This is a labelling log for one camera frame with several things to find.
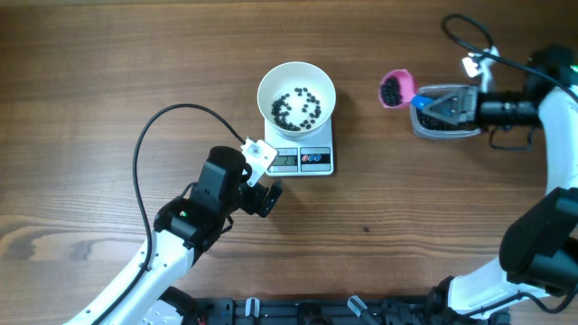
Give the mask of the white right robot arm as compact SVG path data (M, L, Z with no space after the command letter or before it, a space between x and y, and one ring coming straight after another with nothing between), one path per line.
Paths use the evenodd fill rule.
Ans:
M532 126L546 139L545 196L514 222L502 238L499 256L449 282L447 307L454 317L487 319L524 300L559 313L577 294L577 73L570 49L551 45L531 54L520 92L461 87L427 104L426 115L460 127ZM550 309L542 298L561 303Z

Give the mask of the pink scoop blue handle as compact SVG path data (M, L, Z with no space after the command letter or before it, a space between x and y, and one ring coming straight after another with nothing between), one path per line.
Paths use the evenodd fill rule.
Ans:
M378 98L384 108L406 108L413 105L418 110L431 104L429 97L419 95L413 75L405 69L391 70L380 81Z

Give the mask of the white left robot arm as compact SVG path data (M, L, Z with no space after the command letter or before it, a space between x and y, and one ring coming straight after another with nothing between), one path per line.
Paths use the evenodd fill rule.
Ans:
M282 193L279 183L259 184L278 151L259 140L239 150L210 150L198 181L157 212L153 229L128 265L73 324L186 324L192 299L174 288L200 256L232 228L241 209L266 217Z

